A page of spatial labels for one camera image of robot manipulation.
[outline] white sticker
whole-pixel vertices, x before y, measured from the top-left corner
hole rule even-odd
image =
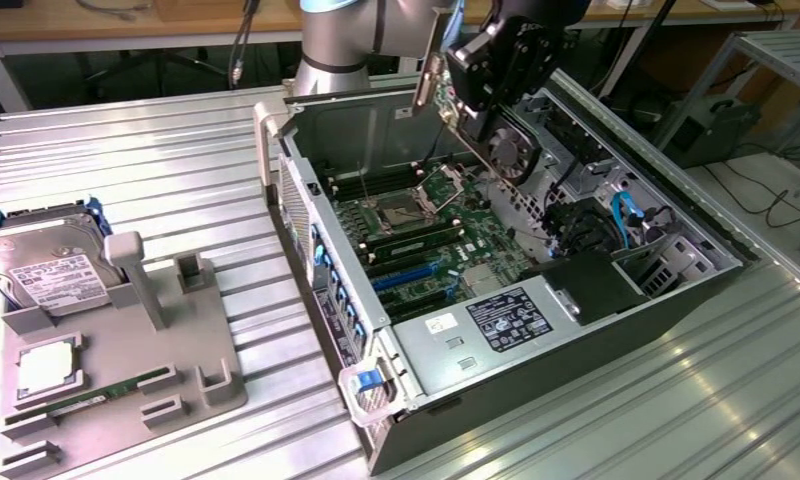
[[[401,120],[404,118],[412,118],[412,107],[394,110],[394,120]]]
[[[406,245],[405,247],[400,247],[390,251],[390,255],[400,255],[401,253],[410,252],[412,250],[417,250],[425,245],[424,242],[413,243],[412,245]]]
[[[103,282],[85,255],[13,268],[9,273],[33,301],[46,309],[106,296]]]
[[[74,346],[67,342],[55,342],[33,348],[21,355],[17,374],[17,388],[29,395],[65,383],[73,373],[71,357]]]
[[[446,329],[453,328],[457,325],[456,317],[453,317],[452,313],[438,315],[437,317],[426,320],[424,323],[426,324],[426,329],[432,335],[444,332]]]
[[[71,403],[66,407],[57,408],[47,414],[47,416],[59,417],[59,416],[65,415],[66,413],[75,412],[77,410],[81,410],[85,407],[90,407],[91,405],[97,405],[98,403],[103,403],[105,401],[106,401],[106,396],[97,395],[97,396],[89,398],[87,400],[82,400],[77,403]]]

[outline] pcie slot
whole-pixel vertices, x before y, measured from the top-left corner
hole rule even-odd
[[[385,313],[388,313],[389,317],[400,314],[408,316],[408,314],[418,310],[432,308],[433,306],[440,306],[444,302],[446,302],[452,294],[453,290],[450,288],[445,288],[444,290],[438,290],[437,292],[424,295],[414,300],[398,303],[397,305],[389,305],[385,307]]]
[[[404,283],[414,282],[426,277],[430,277],[438,270],[438,262],[432,262],[429,265],[421,268],[413,268],[405,272],[397,273],[389,277],[374,280],[370,285],[376,292],[388,290],[392,287],[402,285]]]
[[[416,254],[409,255],[408,257],[402,257],[400,260],[384,262],[378,265],[373,265],[366,267],[368,278],[381,277],[382,275],[389,275],[392,273],[400,272],[406,268],[412,268],[418,266],[426,262],[426,255]]]

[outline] blue cable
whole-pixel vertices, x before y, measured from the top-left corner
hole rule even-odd
[[[625,241],[625,248],[628,249],[628,230],[625,230],[625,221],[622,220],[622,212],[620,210],[620,204],[625,204],[625,209],[628,213],[635,214],[637,217],[643,217],[643,210],[637,207],[635,203],[635,199],[628,192],[616,192],[613,197],[610,198],[610,212],[613,213],[613,222],[616,223],[616,228],[618,229],[618,233],[622,235],[622,240]]]

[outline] hard drive label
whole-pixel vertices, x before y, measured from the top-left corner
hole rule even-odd
[[[552,330],[521,287],[469,305],[466,310],[496,352],[505,352]]]
[[[103,282],[85,255],[9,270],[17,284],[45,309],[106,296]]]

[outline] green circuit board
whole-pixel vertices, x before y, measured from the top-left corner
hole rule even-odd
[[[400,255],[396,260],[392,257],[376,265],[368,262],[366,255],[360,257],[374,284],[393,275],[434,265],[433,273],[425,278],[377,290],[392,320],[413,318],[512,284],[532,266],[500,220],[488,208],[481,208],[473,182],[466,181],[450,167],[433,168],[429,173],[418,186],[422,198],[421,190],[412,187],[334,205],[353,247],[368,242],[390,241],[393,235],[401,236],[425,227],[444,225],[446,228],[458,220],[458,226],[450,230],[460,232],[458,235],[440,234],[440,241],[449,238],[445,244],[410,257]],[[381,273],[392,263],[401,264],[404,268]],[[440,292],[449,292],[444,300],[429,302],[426,308],[409,308],[416,301],[436,297]]]

